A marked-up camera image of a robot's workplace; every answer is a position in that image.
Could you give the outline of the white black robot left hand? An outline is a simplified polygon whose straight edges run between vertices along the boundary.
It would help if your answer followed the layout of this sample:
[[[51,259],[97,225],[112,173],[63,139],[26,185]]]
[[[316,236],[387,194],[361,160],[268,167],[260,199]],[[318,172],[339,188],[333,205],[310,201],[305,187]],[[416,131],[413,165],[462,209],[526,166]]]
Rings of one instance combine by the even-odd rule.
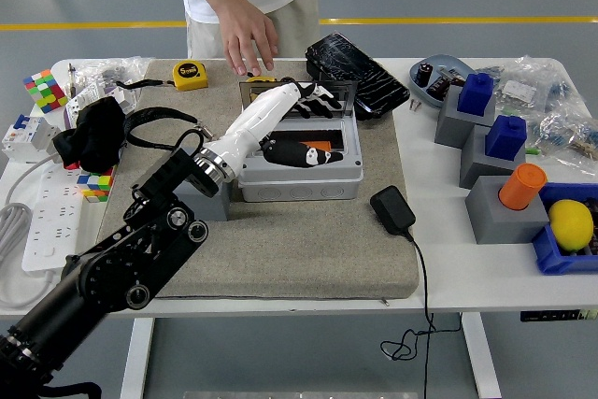
[[[328,117],[341,108],[333,95],[315,82],[291,82],[260,93],[220,138],[205,144],[200,161],[215,167],[218,182],[238,178],[248,154],[260,147],[292,109]]]

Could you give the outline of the person's right hand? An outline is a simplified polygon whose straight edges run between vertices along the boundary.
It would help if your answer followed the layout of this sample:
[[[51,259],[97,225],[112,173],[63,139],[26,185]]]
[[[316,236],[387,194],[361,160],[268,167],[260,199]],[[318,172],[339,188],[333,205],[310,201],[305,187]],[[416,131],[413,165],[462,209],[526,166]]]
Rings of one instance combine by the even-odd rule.
[[[273,22],[247,0],[232,0],[216,9],[223,54],[234,72],[245,76],[274,68],[278,34]]]

